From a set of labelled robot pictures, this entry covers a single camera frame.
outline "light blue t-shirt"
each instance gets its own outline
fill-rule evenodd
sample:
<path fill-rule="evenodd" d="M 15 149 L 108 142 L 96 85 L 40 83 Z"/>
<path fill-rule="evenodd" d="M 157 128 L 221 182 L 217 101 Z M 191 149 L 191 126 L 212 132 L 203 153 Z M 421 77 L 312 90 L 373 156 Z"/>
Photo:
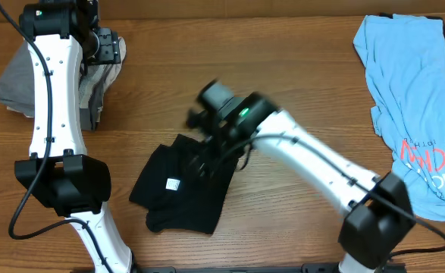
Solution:
<path fill-rule="evenodd" d="M 392 150 L 414 213 L 445 221 L 443 21 L 366 16 L 353 43 L 376 104 L 375 133 Z"/>

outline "green led light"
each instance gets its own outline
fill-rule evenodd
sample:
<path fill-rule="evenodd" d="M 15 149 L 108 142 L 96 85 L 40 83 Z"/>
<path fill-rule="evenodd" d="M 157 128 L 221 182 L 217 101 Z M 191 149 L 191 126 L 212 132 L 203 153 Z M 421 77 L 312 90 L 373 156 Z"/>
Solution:
<path fill-rule="evenodd" d="M 243 109 L 243 110 L 239 113 L 239 116 L 240 116 L 240 117 L 243 117 L 243 116 L 247 115 L 247 113 L 249 113 L 249 108 L 245 108 L 245 109 Z"/>

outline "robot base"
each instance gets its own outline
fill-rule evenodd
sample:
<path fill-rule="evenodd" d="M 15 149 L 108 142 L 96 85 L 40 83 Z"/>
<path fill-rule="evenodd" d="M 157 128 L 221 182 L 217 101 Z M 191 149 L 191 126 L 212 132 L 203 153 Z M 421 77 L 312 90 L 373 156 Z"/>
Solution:
<path fill-rule="evenodd" d="M 140 268 L 138 268 L 138 265 L 136 264 L 136 260 L 134 259 L 134 255 L 131 255 L 131 271 L 130 273 L 142 273 L 144 271 L 142 271 Z M 78 269 L 74 269 L 73 271 L 71 271 L 71 273 L 96 273 L 96 270 L 94 268 L 78 268 Z"/>
<path fill-rule="evenodd" d="M 132 273 L 339 273 L 338 264 L 338 262 L 326 262 L 304 264 L 301 267 L 260 268 L 138 268 L 134 269 Z M 71 273 L 94 273 L 94 271 L 73 271 Z M 407 273 L 407 270 L 404 264 L 390 264 L 375 273 Z"/>

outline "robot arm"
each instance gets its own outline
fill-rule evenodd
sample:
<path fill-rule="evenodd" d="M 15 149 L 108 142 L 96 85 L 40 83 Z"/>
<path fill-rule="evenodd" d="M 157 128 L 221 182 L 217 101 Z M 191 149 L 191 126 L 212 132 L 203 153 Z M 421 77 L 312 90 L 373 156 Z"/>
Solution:
<path fill-rule="evenodd" d="M 380 271 L 390 252 L 415 225 L 379 202 L 366 205 L 371 199 L 368 193 L 373 192 L 412 215 L 406 185 L 398 177 L 388 174 L 380 179 L 373 171 L 346 160 L 258 93 L 241 99 L 212 82 L 199 94 L 198 102 L 205 110 L 191 113 L 187 124 L 209 135 L 210 142 L 223 143 L 222 159 L 230 153 L 240 157 L 240 143 L 252 143 L 262 154 L 290 166 L 345 216 L 339 242 L 348 253 L 339 264 L 340 272 Z M 211 121 L 225 123 L 219 127 Z"/>
<path fill-rule="evenodd" d="M 45 71 L 29 45 L 35 83 L 35 125 L 30 160 L 15 162 L 15 175 L 28 189 L 40 162 L 47 157 L 44 179 L 36 185 L 33 195 L 59 216 L 87 224 L 97 245 L 84 226 L 71 222 L 91 255 L 95 273 L 133 273 L 136 270 L 133 254 L 121 239 L 108 208 L 111 194 L 108 167 L 87 156 L 80 129 L 81 63 L 86 71 L 89 65 L 121 62 L 118 35 L 98 27 L 97 23 L 97 1 L 41 1 L 27 5 L 20 16 L 22 30 L 34 40 L 50 70 L 52 145 L 50 153 L 45 155 L 48 119 Z M 99 250 L 104 259 L 100 259 Z"/>

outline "wood grain surface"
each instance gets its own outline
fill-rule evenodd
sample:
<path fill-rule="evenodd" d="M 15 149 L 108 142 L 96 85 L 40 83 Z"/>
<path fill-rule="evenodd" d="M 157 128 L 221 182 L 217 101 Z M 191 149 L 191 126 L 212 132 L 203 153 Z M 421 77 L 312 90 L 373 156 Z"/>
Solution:
<path fill-rule="evenodd" d="M 16 20 L 38 0 L 1 0 Z M 103 20 L 343 16 L 445 12 L 445 0 L 99 0 Z M 0 22 L 5 19 L 0 14 Z"/>
<path fill-rule="evenodd" d="M 386 174 L 390 150 L 374 134 L 374 105 L 364 68 L 352 45 L 363 17 L 232 20 L 105 20 L 127 44 L 127 60 L 107 92 L 99 130 L 84 133 L 89 155 L 111 170 L 111 210 L 121 236 L 141 266 L 201 268 L 298 266 L 342 258 L 341 218 L 291 170 L 256 153 L 236 173 L 214 235 L 150 232 L 147 211 L 128 201 L 130 191 L 161 143 L 183 127 L 198 92 L 218 77 L 237 95 L 258 90 L 285 107 L 310 133 L 358 164 Z M 0 24 L 0 75 L 21 43 Z M 14 241 L 7 227 L 25 189 L 14 161 L 26 159 L 33 121 L 0 104 L 0 273 L 68 272 L 92 265 L 71 227 Z M 57 221 L 34 198 L 17 232 Z M 437 223 L 445 231 L 445 223 Z M 416 227 L 398 249 L 442 244 Z M 445 253 L 399 258 L 409 272 L 445 272 Z"/>

